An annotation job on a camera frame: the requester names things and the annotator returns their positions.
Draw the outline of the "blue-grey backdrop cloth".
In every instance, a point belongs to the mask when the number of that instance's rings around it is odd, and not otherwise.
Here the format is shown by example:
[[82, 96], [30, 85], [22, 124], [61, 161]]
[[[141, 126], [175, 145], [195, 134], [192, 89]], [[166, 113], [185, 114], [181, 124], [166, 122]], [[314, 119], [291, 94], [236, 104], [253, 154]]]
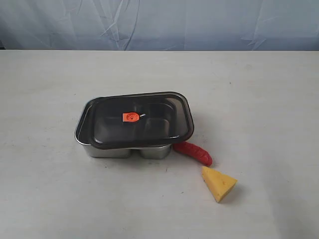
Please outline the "blue-grey backdrop cloth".
[[316, 0], [3, 0], [6, 49], [244, 51], [319, 48]]

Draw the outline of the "red toy sausage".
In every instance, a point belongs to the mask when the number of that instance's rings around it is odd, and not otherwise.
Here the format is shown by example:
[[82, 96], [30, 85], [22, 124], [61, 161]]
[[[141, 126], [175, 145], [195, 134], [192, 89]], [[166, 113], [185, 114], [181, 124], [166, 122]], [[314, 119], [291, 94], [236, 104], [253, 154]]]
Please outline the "red toy sausage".
[[184, 141], [175, 143], [172, 147], [176, 152], [189, 156], [207, 167], [211, 166], [213, 163], [210, 154], [205, 149], [195, 144]]

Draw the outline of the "yellow toy cheese wedge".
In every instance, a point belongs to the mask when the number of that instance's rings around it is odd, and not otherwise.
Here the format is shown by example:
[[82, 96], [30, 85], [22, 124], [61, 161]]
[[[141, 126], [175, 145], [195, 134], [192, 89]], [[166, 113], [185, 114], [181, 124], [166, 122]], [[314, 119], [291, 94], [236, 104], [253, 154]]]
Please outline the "yellow toy cheese wedge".
[[206, 166], [202, 166], [201, 174], [217, 203], [220, 203], [237, 183], [237, 179]]

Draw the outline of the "dark transparent box lid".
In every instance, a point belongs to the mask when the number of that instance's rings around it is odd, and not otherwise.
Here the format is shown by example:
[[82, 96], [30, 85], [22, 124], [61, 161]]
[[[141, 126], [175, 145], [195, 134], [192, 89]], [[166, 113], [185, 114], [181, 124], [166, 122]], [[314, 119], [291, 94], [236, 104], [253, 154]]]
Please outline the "dark transparent box lid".
[[99, 97], [88, 116], [88, 141], [102, 150], [180, 143], [193, 132], [188, 101], [177, 92]]

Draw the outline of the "stainless steel lunch box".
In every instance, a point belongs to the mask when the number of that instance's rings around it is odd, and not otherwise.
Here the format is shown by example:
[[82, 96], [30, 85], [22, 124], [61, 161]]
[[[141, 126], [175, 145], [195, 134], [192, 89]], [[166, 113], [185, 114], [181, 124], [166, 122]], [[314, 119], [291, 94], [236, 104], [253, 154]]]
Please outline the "stainless steel lunch box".
[[107, 150], [97, 149], [93, 147], [89, 143], [88, 139], [88, 119], [90, 116], [92, 105], [100, 99], [101, 97], [98, 97], [95, 99], [91, 99], [86, 103], [74, 132], [75, 140], [83, 146], [89, 156], [95, 158], [129, 158], [133, 153], [139, 153], [140, 156], [145, 159], [164, 159], [169, 155], [172, 149], [171, 144]]

